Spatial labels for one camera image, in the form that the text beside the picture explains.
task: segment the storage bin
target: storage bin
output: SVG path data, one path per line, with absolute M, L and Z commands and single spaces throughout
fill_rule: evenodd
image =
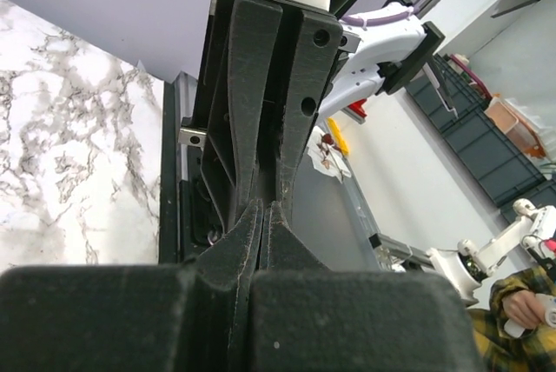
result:
M 554 180 L 546 181 L 518 198 L 526 198 L 535 204 L 536 207 L 544 207 L 545 205 L 556 206 L 556 182 Z M 513 211 L 513 203 L 508 203 L 502 207 L 500 212 L 509 223 L 515 221 L 517 215 Z
M 443 136 L 497 207 L 546 180 L 482 110 L 470 111 Z
M 463 76 L 453 70 L 444 58 L 436 56 L 434 61 L 444 76 L 458 117 L 463 117 L 469 111 L 478 108 L 483 110 L 487 106 L 487 100 L 471 88 Z M 439 132 L 446 131 L 457 120 L 453 113 L 444 108 L 436 90 L 426 76 L 412 81 L 406 90 Z

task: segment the purple cable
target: purple cable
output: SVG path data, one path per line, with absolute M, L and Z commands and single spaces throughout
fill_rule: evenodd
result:
M 353 17 L 353 16 L 345 16 L 342 17 L 341 20 L 342 22 L 344 22 L 349 26 L 375 27 L 375 26 L 382 26 L 384 24 L 400 22 L 401 20 L 405 20 L 406 18 L 409 18 L 413 14 L 416 14 L 415 8 L 403 11 L 398 14 L 394 14 L 393 16 L 369 18 L 366 23 L 364 18 Z

